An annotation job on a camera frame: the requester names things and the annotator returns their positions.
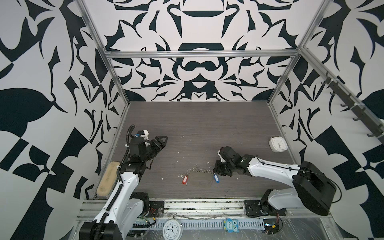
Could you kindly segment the blue key tag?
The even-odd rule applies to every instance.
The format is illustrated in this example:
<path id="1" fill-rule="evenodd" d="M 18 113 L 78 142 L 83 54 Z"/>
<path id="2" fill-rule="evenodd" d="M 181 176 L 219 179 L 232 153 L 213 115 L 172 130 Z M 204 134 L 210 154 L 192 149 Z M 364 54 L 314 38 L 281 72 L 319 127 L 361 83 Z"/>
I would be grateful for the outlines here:
<path id="1" fill-rule="evenodd" d="M 216 183 L 220 182 L 219 177 L 216 174 L 214 174 L 214 180 L 215 180 Z"/>

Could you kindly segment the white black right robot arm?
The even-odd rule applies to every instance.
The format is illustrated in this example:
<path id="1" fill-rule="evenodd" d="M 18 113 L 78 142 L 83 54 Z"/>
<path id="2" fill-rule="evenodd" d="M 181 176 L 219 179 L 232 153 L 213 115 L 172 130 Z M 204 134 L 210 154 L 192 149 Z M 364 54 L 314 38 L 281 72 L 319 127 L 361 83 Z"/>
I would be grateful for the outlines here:
<path id="1" fill-rule="evenodd" d="M 314 164 L 302 162 L 287 165 L 262 160 L 257 156 L 241 156 L 229 146 L 218 150 L 219 160 L 213 169 L 215 177 L 234 173 L 260 177 L 283 183 L 284 190 L 268 189 L 260 200 L 246 200 L 246 215 L 250 218 L 284 215 L 287 209 L 306 208 L 319 216 L 327 216 L 338 186 Z"/>

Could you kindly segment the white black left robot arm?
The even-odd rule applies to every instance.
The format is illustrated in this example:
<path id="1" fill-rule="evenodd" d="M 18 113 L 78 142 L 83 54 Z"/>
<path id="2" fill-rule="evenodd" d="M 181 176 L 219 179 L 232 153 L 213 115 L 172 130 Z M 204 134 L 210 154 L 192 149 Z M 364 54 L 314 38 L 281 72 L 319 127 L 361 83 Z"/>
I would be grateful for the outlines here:
<path id="1" fill-rule="evenodd" d="M 167 136 L 148 139 L 145 131 L 128 134 L 127 151 L 117 167 L 117 183 L 107 203 L 91 222 L 80 228 L 80 240 L 124 240 L 136 219 L 148 213 L 150 207 L 147 193 L 136 193 L 147 162 L 167 146 Z"/>

